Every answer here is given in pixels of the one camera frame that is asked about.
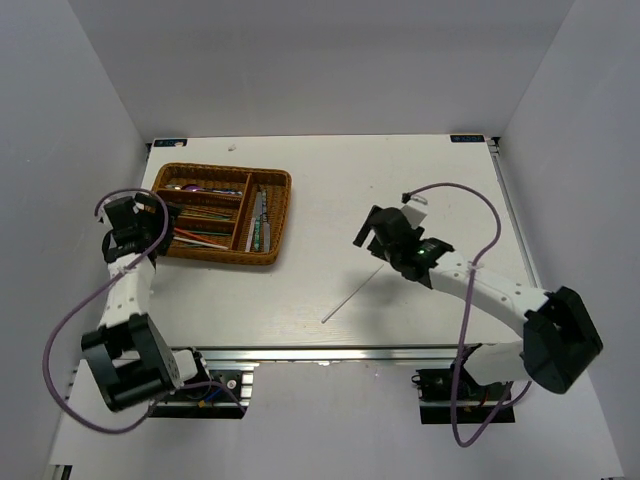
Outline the orange white chopstick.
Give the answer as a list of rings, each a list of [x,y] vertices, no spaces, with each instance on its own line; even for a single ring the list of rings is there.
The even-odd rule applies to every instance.
[[[211,248],[219,249],[219,250],[227,250],[228,247],[217,243],[216,241],[210,239],[209,237],[202,236],[199,234],[192,233],[183,229],[175,229],[174,237],[176,239],[180,238],[182,241],[189,240],[193,244],[198,245],[208,245]]]

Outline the purple bowl spoon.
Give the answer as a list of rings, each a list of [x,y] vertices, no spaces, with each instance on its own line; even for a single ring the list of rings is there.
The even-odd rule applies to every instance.
[[[209,187],[198,186],[196,184],[188,184],[188,185],[167,184],[165,185],[165,188],[170,190],[177,190],[177,191],[211,193],[211,194],[229,195],[234,197],[243,196],[243,192],[240,190],[209,188]]]

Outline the knife with green handle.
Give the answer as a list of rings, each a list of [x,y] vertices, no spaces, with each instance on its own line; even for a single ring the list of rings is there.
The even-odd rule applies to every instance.
[[[253,250],[266,252],[270,240],[267,238],[268,207],[267,190],[259,187],[254,202]]]

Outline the knife with pink handle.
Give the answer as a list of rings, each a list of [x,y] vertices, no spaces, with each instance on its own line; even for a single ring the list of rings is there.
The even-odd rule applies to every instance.
[[[245,251],[258,251],[260,249],[260,227],[263,215],[263,195],[261,189],[257,190],[253,213],[250,222],[250,228],[245,244]]]

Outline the teal chopstick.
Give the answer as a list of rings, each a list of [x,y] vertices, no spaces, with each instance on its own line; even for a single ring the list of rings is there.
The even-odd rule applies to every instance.
[[[219,237],[230,237],[232,233],[223,232],[223,231],[203,231],[203,230],[185,230],[188,233],[199,235],[199,236],[219,236]]]

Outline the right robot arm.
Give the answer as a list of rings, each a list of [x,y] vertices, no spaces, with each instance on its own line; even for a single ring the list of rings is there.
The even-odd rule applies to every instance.
[[[466,300],[510,328],[511,343],[478,344],[463,351],[451,374],[453,390],[472,399],[487,385],[532,381],[564,394],[602,352],[603,342],[581,296],[522,286],[473,268],[454,247],[426,238],[406,209],[373,206],[354,243],[365,246],[408,281]]]

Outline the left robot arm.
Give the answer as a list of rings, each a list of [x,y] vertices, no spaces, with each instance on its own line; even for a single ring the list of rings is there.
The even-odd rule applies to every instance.
[[[113,412],[178,389],[199,399],[211,374],[197,350],[172,350],[149,314],[156,260],[167,253],[181,209],[146,192],[98,207],[110,225],[102,254],[112,281],[96,330],[81,338],[83,357]]]

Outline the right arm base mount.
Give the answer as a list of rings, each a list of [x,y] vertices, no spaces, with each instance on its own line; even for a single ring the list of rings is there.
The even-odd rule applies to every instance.
[[[420,369],[411,377],[419,398],[422,425],[451,425],[452,369]],[[475,386],[463,377],[457,389],[457,423],[480,426],[497,405],[504,386],[494,383]]]

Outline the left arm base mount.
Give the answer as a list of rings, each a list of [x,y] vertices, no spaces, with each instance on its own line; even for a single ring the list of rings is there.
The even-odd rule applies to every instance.
[[[252,396],[255,363],[210,362],[209,382],[202,376],[188,382],[204,382],[198,388],[179,390],[155,408],[152,418],[240,420]]]

